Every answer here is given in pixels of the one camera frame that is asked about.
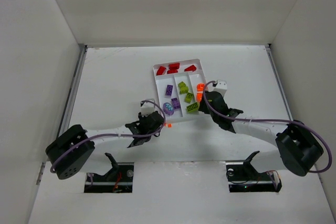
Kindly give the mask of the purple sloped lego brick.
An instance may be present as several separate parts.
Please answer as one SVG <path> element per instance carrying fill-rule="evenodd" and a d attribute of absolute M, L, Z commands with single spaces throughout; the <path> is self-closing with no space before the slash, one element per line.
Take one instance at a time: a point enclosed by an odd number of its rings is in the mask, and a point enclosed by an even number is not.
<path fill-rule="evenodd" d="M 170 103 L 165 102 L 163 104 L 163 111 L 166 115 L 171 116 L 174 114 L 174 107 Z"/>

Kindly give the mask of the lime green small lego brick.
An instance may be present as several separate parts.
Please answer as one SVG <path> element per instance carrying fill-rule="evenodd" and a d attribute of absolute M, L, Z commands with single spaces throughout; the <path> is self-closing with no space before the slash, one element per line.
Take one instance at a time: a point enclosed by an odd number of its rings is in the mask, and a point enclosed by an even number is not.
<path fill-rule="evenodd" d="M 186 94 L 188 93 L 189 88 L 188 86 L 180 87 L 180 94 Z"/>

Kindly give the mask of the purple long lego brick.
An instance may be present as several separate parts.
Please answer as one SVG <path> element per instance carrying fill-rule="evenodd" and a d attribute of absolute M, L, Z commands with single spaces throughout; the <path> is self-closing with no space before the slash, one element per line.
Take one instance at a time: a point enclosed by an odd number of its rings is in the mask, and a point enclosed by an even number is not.
<path fill-rule="evenodd" d="M 180 104 L 178 98 L 172 98 L 171 102 L 172 102 L 172 106 L 173 106 L 174 110 L 178 110 L 178 109 L 181 108 L 181 104 Z"/>

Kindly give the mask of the small red lego brick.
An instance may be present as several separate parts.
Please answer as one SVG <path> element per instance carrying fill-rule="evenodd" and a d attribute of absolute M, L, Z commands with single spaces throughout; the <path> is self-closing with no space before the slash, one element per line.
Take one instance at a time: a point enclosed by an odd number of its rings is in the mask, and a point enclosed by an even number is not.
<path fill-rule="evenodd" d="M 190 65 L 184 69 L 184 72 L 194 72 L 196 70 L 197 70 L 197 67 L 195 65 Z"/>

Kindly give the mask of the red square lego brick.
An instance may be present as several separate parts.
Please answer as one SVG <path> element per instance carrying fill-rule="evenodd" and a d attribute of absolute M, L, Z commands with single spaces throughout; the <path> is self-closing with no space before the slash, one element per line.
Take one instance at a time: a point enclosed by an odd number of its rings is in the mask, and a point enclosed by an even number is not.
<path fill-rule="evenodd" d="M 180 68 L 180 63 L 179 62 L 169 64 L 169 69 L 170 70 L 177 70 L 179 68 Z"/>

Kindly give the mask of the red curved lego brick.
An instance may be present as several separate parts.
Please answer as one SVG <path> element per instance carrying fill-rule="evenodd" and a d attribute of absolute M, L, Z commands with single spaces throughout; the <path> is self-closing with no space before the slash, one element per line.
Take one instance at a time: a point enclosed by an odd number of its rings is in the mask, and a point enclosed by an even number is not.
<path fill-rule="evenodd" d="M 172 70 L 168 70 L 167 74 L 174 74 L 174 73 L 178 73 L 179 71 L 177 69 L 172 69 Z"/>

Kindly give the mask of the red flower lego brick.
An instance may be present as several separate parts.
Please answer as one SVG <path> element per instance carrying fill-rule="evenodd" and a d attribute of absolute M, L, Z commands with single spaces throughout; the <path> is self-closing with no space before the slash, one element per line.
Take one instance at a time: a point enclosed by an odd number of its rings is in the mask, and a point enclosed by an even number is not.
<path fill-rule="evenodd" d="M 161 76 L 166 73 L 166 67 L 165 66 L 160 66 L 156 72 L 156 76 Z"/>

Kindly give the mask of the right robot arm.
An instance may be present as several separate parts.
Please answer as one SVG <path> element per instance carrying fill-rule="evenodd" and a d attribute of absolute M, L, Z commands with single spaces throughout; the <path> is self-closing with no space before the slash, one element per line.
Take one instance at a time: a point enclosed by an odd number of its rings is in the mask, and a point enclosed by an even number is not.
<path fill-rule="evenodd" d="M 317 140 L 317 133 L 302 122 L 248 118 L 242 110 L 229 108 L 217 91 L 204 91 L 199 107 L 222 130 L 251 136 L 275 146 L 278 150 L 275 160 L 282 162 L 281 168 L 301 177 L 325 171 L 312 169 L 324 150 Z"/>

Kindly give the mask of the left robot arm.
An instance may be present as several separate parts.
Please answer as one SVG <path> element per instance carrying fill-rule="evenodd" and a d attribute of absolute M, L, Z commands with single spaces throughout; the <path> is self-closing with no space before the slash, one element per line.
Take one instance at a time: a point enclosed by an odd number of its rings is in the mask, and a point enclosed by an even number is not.
<path fill-rule="evenodd" d="M 115 129 L 85 130 L 73 125 L 46 148 L 50 171 L 60 180 L 78 172 L 111 177 L 117 163 L 112 155 L 159 136 L 164 123 L 165 117 L 155 111 Z"/>

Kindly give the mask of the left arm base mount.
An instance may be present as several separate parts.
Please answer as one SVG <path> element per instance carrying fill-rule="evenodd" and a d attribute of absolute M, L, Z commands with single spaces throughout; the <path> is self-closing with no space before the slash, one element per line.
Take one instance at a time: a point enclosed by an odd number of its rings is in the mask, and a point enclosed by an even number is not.
<path fill-rule="evenodd" d="M 134 163 L 118 163 L 110 153 L 105 156 L 109 170 L 103 175 L 88 173 L 84 193 L 132 193 Z"/>

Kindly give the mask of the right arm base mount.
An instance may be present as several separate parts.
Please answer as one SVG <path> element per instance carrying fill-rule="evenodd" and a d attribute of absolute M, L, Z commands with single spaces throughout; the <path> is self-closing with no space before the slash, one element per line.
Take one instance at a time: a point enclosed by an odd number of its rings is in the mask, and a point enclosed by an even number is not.
<path fill-rule="evenodd" d="M 226 162 L 226 178 L 230 193 L 279 193 L 282 181 L 276 170 L 257 172 L 252 166 L 253 158 L 259 153 L 255 151 L 244 160 Z"/>

